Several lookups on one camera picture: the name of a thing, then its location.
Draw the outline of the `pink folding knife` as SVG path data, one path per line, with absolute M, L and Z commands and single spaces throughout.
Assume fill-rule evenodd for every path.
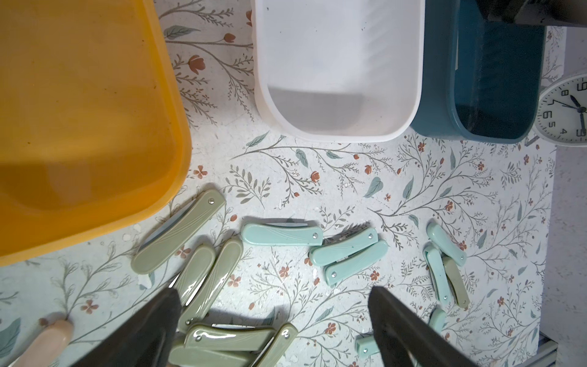
M 50 366 L 67 348 L 74 332 L 69 321 L 56 321 L 43 330 L 10 367 Z

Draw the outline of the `yellow plastic storage box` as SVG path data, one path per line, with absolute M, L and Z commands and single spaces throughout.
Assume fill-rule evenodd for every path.
M 2 2 L 2 265 L 153 216 L 191 148 L 152 1 Z

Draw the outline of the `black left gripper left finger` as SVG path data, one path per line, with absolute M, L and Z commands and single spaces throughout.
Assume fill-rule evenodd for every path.
M 177 290 L 163 290 L 74 365 L 166 366 L 181 310 Z

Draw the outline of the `teal plastic storage box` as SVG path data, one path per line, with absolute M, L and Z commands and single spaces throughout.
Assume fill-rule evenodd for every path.
M 514 144 L 537 111 L 546 29 L 485 20 L 474 1 L 428 1 L 420 105 L 437 139 Z

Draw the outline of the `olive green folding knife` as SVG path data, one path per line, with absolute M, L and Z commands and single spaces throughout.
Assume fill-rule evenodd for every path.
M 242 241 L 238 237 L 232 237 L 225 242 L 210 273 L 179 318 L 177 329 L 181 333 L 186 333 L 189 327 L 202 321 L 208 314 L 214 301 L 235 271 L 242 257 L 243 249 Z
M 186 348 L 177 344 L 171 347 L 168 362 L 178 366 L 247 367 L 257 356 L 248 352 L 231 352 Z
M 267 343 L 251 367 L 274 367 L 296 339 L 298 330 L 293 324 L 284 324 Z
M 169 288 L 174 288 L 180 297 L 182 306 L 187 306 L 195 293 L 203 284 L 216 260 L 216 251 L 212 246 L 198 246 L 188 263 L 180 273 L 171 281 Z
M 151 235 L 131 260 L 137 275 L 148 275 L 163 265 L 180 247 L 191 239 L 226 204 L 217 190 L 200 194 L 192 203 L 178 211 Z
M 449 285 L 452 288 L 453 295 L 455 296 L 456 305 L 462 309 L 468 309 L 470 305 L 470 299 L 458 265 L 452 258 L 444 256 L 443 267 L 446 272 Z
M 271 327 L 196 324 L 187 332 L 183 346 L 209 351 L 259 352 L 276 333 Z

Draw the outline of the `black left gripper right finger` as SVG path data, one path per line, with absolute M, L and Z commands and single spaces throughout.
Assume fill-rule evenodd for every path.
M 385 366 L 475 365 L 384 287 L 371 289 L 368 311 Z

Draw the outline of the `white twin-bell alarm clock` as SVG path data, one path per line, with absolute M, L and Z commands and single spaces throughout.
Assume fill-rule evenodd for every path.
M 562 78 L 539 95 L 526 146 L 542 139 L 571 148 L 586 146 L 586 72 Z

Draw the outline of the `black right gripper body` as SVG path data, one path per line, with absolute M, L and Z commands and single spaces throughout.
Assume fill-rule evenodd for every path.
M 477 0 L 484 19 L 510 24 L 585 27 L 586 0 Z

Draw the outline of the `white plastic storage box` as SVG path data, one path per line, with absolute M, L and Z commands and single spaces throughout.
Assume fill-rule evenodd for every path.
M 386 142 L 417 113 L 423 1 L 254 1 L 261 119 L 314 142 Z

